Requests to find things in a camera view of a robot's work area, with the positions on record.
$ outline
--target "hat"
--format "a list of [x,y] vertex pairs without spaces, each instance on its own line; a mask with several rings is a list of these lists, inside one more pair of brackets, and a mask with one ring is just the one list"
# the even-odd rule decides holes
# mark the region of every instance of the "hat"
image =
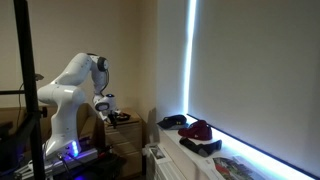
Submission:
[[199,120],[192,123],[188,128],[182,128],[178,134],[183,137],[207,141],[212,139],[211,127],[205,120]]
[[162,121],[157,124],[163,129],[169,129],[176,125],[185,125],[187,122],[187,118],[184,115],[178,114],[174,116],[169,116],[163,118]]

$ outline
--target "robotic arm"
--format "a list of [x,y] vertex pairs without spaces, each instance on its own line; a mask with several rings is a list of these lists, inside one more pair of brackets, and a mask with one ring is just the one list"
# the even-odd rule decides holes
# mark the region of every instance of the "robotic arm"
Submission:
[[38,90],[39,101],[58,106],[51,119],[52,135],[44,144],[46,164],[56,162],[58,156],[68,154],[76,157],[81,152],[76,115],[79,106],[85,101],[85,93],[77,86],[86,79],[90,71],[94,82],[95,109],[108,113],[116,110],[114,96],[102,95],[108,85],[107,60],[95,54],[77,54],[56,79]]

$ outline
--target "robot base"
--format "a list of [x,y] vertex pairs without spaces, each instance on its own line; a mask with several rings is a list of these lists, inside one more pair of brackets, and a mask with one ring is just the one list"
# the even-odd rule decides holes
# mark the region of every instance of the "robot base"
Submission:
[[[97,157],[98,157],[98,152],[96,149],[93,148],[93,149],[81,152],[77,157],[75,157],[76,160],[67,156],[65,158],[65,161],[68,165],[68,168],[72,169],[82,165],[82,163],[87,163],[89,161],[97,159]],[[45,166],[45,173],[46,173],[47,179],[50,179],[52,176],[60,174],[64,171],[66,171],[66,169],[62,161],[59,161],[54,165]],[[30,170],[29,165],[23,166],[22,168],[15,171],[15,177],[16,177],[15,179],[21,179],[21,180],[34,179],[33,171]]]

